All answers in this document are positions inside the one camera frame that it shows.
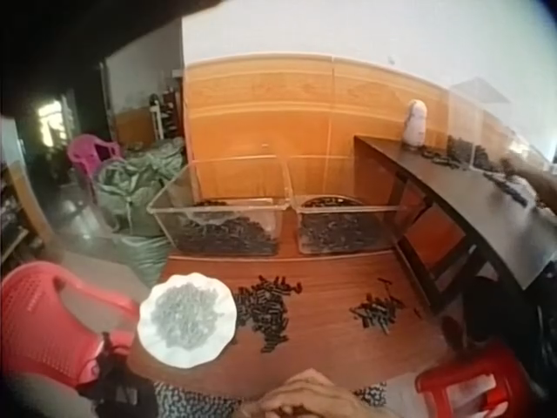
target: wooden tabletop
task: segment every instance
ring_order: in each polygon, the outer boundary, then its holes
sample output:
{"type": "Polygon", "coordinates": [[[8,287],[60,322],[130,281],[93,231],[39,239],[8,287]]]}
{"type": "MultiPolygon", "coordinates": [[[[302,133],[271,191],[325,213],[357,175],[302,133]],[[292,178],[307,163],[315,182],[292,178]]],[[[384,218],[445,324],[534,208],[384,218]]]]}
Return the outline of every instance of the wooden tabletop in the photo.
{"type": "MultiPolygon", "coordinates": [[[[288,234],[294,239],[293,232],[288,234]]],[[[286,248],[293,243],[286,243],[286,248]]],[[[410,280],[393,253],[323,258],[195,259],[174,255],[161,281],[173,274],[200,272],[222,280],[232,291],[258,282],[261,274],[303,285],[302,294],[285,297],[290,340],[269,354],[260,353],[263,336],[251,328],[237,332],[210,363],[192,369],[168,367],[148,354],[135,339],[128,364],[153,381],[207,394],[253,397],[275,388],[288,377],[314,367],[347,388],[361,388],[396,375],[426,367],[446,353],[440,329],[420,305],[410,280]],[[392,294],[407,308],[399,311],[389,335],[380,328],[364,329],[349,312],[366,294],[384,297],[378,277],[393,282],[392,294]],[[413,309],[417,307],[422,318],[413,309]]]]}
{"type": "Polygon", "coordinates": [[[474,239],[504,276],[526,289],[557,256],[557,217],[533,201],[522,207],[474,170],[432,164],[400,142],[355,137],[396,165],[474,239]]]}

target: red plastic stool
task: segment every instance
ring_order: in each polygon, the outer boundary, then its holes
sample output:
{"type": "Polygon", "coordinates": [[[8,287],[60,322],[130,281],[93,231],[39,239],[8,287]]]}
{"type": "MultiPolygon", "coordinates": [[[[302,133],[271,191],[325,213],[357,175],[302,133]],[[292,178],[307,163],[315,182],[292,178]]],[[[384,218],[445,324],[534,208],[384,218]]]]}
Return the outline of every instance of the red plastic stool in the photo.
{"type": "Polygon", "coordinates": [[[506,418],[530,416],[533,397],[527,375],[513,352],[504,344],[494,341],[465,359],[427,370],[416,378],[416,390],[426,396],[435,417],[453,418],[453,409],[446,389],[452,385],[471,381],[482,375],[492,375],[495,388],[482,395],[480,411],[493,412],[507,403],[506,418]]]}
{"type": "MultiPolygon", "coordinates": [[[[77,320],[62,304],[58,290],[72,286],[137,323],[138,304],[120,294],[83,283],[56,264],[37,261],[10,272],[3,280],[3,373],[35,373],[74,388],[97,377],[94,361],[103,339],[77,320]]],[[[133,333],[114,331],[111,343],[129,351],[133,333]]]]}

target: white plate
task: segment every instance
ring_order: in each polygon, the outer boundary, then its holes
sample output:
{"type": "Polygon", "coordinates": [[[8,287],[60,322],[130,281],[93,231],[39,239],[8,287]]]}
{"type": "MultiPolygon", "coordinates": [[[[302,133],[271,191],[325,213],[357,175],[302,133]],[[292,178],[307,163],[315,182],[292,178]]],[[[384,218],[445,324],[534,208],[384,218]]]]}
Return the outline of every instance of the white plate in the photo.
{"type": "Polygon", "coordinates": [[[158,361],[173,367],[190,368],[216,359],[236,332],[236,304],[232,292],[222,281],[205,277],[200,273],[187,276],[175,274],[165,283],[154,286],[149,297],[141,304],[139,313],[138,337],[141,344],[158,361]],[[213,335],[203,346],[192,350],[168,347],[158,336],[157,328],[151,320],[158,297],[168,289],[186,283],[192,283],[199,289],[216,290],[218,297],[214,309],[220,314],[213,335]]]}

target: transparent plastic container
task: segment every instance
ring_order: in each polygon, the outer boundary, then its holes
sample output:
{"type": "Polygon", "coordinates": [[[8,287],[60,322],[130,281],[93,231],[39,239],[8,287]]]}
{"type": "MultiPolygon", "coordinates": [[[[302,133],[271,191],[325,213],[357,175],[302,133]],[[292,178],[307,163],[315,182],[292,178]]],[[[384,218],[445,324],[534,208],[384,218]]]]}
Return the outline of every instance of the transparent plastic container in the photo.
{"type": "Polygon", "coordinates": [[[190,256],[272,256],[288,207],[274,156],[194,161],[149,204],[171,243],[190,256]]]}
{"type": "Polygon", "coordinates": [[[391,248],[423,206],[412,188],[405,191],[404,204],[389,205],[393,187],[400,180],[371,159],[292,157],[287,167],[303,254],[391,248]]]}
{"type": "Polygon", "coordinates": [[[447,155],[471,168],[497,172],[512,139],[512,104],[483,78],[449,88],[447,155]]]}

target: white wall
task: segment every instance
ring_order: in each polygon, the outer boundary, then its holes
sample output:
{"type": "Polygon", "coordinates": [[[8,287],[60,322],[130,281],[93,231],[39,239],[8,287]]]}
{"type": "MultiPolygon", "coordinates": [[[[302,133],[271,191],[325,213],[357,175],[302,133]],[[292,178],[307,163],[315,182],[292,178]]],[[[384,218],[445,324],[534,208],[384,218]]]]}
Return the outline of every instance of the white wall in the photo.
{"type": "Polygon", "coordinates": [[[164,91],[172,70],[182,68],[180,32],[180,21],[171,22],[106,58],[115,113],[146,106],[164,91]]]}
{"type": "Polygon", "coordinates": [[[7,165],[19,161],[24,166],[25,162],[23,161],[23,152],[19,135],[17,135],[16,120],[2,116],[0,118],[0,129],[2,131],[2,136],[0,136],[2,140],[2,157],[0,159],[7,165]]]}
{"type": "Polygon", "coordinates": [[[485,79],[497,115],[548,158],[557,145],[557,29],[534,0],[228,0],[182,20],[185,64],[314,52],[443,87],[485,79]]]}

